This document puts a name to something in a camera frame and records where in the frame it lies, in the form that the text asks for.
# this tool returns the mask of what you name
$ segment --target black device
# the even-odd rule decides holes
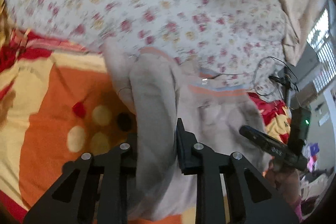
[[[220,174],[226,183],[231,224],[299,223],[276,189],[241,153],[215,153],[186,132],[181,119],[176,143],[182,173],[197,175],[196,224],[226,223]],[[97,224],[126,224],[126,181],[135,175],[136,160],[137,137],[129,134],[127,143],[106,154],[84,153],[66,163],[63,174],[31,208],[23,224],[91,224],[95,207]]]
[[[275,83],[279,83],[283,87],[283,100],[286,106],[290,107],[290,100],[291,100],[291,90],[297,90],[297,87],[291,81],[291,74],[290,70],[287,66],[283,68],[283,77],[277,77],[275,75],[270,75],[268,78]]]
[[[302,155],[302,148],[308,135],[310,115],[311,112],[302,107],[292,111],[291,131],[287,145],[249,126],[242,126],[239,133],[274,156],[278,164],[284,163],[297,170],[305,171],[308,161]]]

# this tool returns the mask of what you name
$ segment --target pink fabric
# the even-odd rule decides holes
[[[14,65],[16,59],[47,58],[50,54],[51,51],[42,48],[12,48],[8,45],[3,45],[0,49],[0,72],[9,69],[12,65]]]
[[[195,57],[204,69],[226,74],[222,86],[250,88],[261,58],[283,59],[285,14],[278,0],[6,1],[22,29],[70,39],[90,51],[99,52],[110,38],[128,55],[154,46],[178,63]],[[273,63],[258,71],[261,92],[273,89],[266,82]]]
[[[294,212],[299,218],[300,222],[302,222],[302,211],[301,211],[301,196],[299,196],[298,200],[296,201],[294,205]]]
[[[11,216],[19,221],[23,222],[23,218],[26,216],[27,211],[19,206],[16,202],[14,202],[11,198],[9,198],[4,192],[0,190],[0,203],[4,205],[7,211],[11,214]]]
[[[47,37],[36,34],[33,31],[14,30],[9,45],[13,48],[18,48],[20,45],[31,48],[44,48],[50,51],[61,50],[67,52],[88,52],[85,47],[73,43],[67,39],[58,39],[56,37]]]

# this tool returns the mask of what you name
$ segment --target bed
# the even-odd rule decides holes
[[[109,39],[130,56],[151,46],[178,63],[197,57],[202,68],[223,74],[223,86],[250,89],[261,58],[284,58],[286,19],[278,0],[6,1],[22,29],[71,39],[91,52]],[[273,89],[267,80],[273,71],[272,60],[259,68],[260,93]]]

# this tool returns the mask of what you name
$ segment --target gray cloth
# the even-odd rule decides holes
[[[258,170],[267,166],[269,157],[238,133],[243,124],[263,131],[259,111],[246,92],[218,93],[190,85],[199,79],[192,67],[141,54],[130,69],[138,162],[136,178],[128,184],[129,219],[157,221],[196,204],[196,176],[182,175],[177,164],[174,132],[178,117],[187,131],[216,152],[240,151]]]

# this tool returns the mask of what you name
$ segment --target metal pin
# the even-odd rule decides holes
[[[196,150],[202,150],[204,148],[204,145],[202,145],[201,143],[195,143],[194,148]]]
[[[90,153],[84,153],[81,155],[82,160],[88,160],[91,158],[91,154]]]
[[[120,149],[122,150],[127,150],[129,149],[131,146],[128,143],[122,143],[120,146]]]
[[[243,155],[242,155],[242,153],[240,153],[240,152],[234,152],[234,153],[232,154],[232,156],[233,156],[236,160],[241,160],[241,159],[243,158]]]

